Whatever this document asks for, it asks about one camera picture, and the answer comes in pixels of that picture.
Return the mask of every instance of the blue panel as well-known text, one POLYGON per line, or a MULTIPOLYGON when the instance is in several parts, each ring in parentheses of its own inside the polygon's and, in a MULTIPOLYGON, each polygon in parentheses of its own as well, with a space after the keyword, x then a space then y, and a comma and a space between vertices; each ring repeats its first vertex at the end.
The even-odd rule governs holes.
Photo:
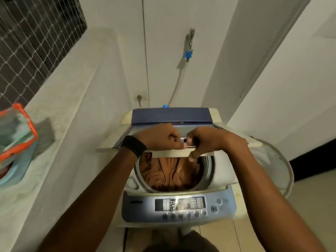
POLYGON ((208 108, 146 108, 132 113, 132 125, 179 122, 212 123, 212 118, 208 108))

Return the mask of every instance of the right hand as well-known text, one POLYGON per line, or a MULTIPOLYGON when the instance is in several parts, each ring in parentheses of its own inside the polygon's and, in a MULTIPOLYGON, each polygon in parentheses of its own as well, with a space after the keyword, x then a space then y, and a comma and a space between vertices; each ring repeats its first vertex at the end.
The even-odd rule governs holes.
POLYGON ((193 162, 202 154, 223 150, 233 153, 242 149, 248 149, 247 141, 225 129, 200 126, 187 134, 187 145, 195 146, 195 138, 199 140, 199 146, 190 153, 189 161, 193 162))

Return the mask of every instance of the top-load washing machine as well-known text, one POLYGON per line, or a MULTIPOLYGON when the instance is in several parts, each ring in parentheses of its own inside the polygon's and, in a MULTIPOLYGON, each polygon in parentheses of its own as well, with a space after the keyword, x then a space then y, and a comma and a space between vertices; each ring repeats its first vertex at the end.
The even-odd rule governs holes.
MULTIPOLYGON (((135 109, 126 114, 120 127, 100 145, 97 152, 116 153, 126 135, 132 135, 158 123, 172 123, 179 131, 182 140, 185 140, 187 133, 195 127, 210 126, 218 129, 224 128, 240 135, 247 140, 250 148, 263 147, 261 141, 226 127, 216 109, 145 108, 135 109)), ((151 152, 153 158, 179 158, 187 157, 193 150, 193 147, 188 147, 182 150, 153 152, 147 150, 147 152, 151 152)), ((141 158, 136 162, 128 178, 112 220, 113 225, 124 227, 193 226, 221 218, 246 215, 246 207, 237 177, 224 151, 210 152, 199 157, 200 181, 192 189, 186 191, 160 192, 148 186, 140 173, 140 160, 141 158)), ((282 162, 284 164, 282 169, 289 170, 289 163, 282 162)), ((289 193, 287 183, 285 193, 289 193)))

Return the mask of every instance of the laundry basket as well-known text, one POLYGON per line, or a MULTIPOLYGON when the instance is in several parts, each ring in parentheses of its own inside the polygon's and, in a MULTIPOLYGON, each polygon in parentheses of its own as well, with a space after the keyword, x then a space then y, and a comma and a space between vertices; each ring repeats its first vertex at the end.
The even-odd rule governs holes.
POLYGON ((281 194, 288 198, 294 183, 293 169, 287 159, 272 144, 260 140, 261 147, 250 148, 258 163, 265 169, 281 194))

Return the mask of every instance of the brown clothes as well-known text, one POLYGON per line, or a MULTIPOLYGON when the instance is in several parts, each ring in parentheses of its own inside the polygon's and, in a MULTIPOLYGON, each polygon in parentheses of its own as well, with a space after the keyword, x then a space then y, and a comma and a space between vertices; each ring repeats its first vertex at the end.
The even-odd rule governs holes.
POLYGON ((139 167, 147 185, 161 192, 192 189, 202 178, 200 165, 187 157, 152 158, 151 153, 144 153, 139 167))

